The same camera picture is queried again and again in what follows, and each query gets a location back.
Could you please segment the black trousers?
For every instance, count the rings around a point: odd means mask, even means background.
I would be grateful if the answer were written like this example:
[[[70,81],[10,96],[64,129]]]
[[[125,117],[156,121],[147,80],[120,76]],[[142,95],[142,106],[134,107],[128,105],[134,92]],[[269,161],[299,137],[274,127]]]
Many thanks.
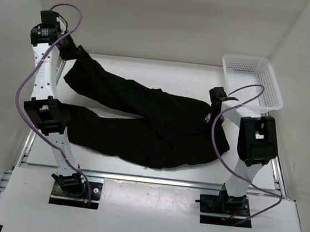
[[[109,73],[85,50],[75,60],[64,77],[70,88],[134,118],[105,118],[66,105],[71,143],[152,169],[206,164],[230,149],[221,124],[206,120],[208,103]]]

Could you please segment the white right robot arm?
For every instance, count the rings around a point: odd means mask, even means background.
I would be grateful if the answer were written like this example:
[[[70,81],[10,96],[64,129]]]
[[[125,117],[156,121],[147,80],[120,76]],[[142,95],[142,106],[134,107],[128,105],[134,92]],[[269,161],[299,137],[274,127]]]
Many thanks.
[[[257,172],[277,156],[275,119],[249,110],[235,97],[215,97],[211,100],[211,120],[214,125],[224,116],[238,131],[238,161],[230,178],[218,195],[218,209],[225,213],[238,210],[247,199],[248,187]]]

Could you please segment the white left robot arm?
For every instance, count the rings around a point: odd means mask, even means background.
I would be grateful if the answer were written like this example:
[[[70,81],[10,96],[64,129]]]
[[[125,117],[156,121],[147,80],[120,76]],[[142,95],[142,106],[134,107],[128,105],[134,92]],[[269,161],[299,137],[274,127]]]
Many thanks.
[[[57,171],[52,174],[62,191],[80,196],[86,190],[68,140],[70,115],[57,98],[57,66],[62,60],[78,58],[81,53],[71,35],[58,27],[39,24],[31,30],[31,44],[35,57],[35,84],[31,99],[23,107],[33,126],[50,145]]]

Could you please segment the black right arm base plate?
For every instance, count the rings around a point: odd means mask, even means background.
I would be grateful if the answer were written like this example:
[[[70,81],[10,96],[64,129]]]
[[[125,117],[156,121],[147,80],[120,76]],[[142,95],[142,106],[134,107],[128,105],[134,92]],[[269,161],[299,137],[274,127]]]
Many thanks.
[[[195,200],[195,203],[198,203],[200,206],[199,222],[201,224],[231,226],[237,223],[237,227],[252,227],[251,220],[240,223],[240,221],[251,215],[248,200],[235,207],[223,208],[218,196],[200,194],[200,197]]]

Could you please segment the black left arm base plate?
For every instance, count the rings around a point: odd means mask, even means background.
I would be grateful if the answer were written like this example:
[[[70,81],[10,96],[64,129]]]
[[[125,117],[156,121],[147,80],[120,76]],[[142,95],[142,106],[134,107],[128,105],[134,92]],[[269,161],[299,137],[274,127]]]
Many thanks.
[[[97,181],[90,181],[91,197],[87,183],[82,181],[81,186],[75,186],[71,189],[62,188],[57,181],[54,182],[51,189],[49,204],[57,204],[61,206],[71,206],[84,209],[98,209],[104,181],[98,179]]]

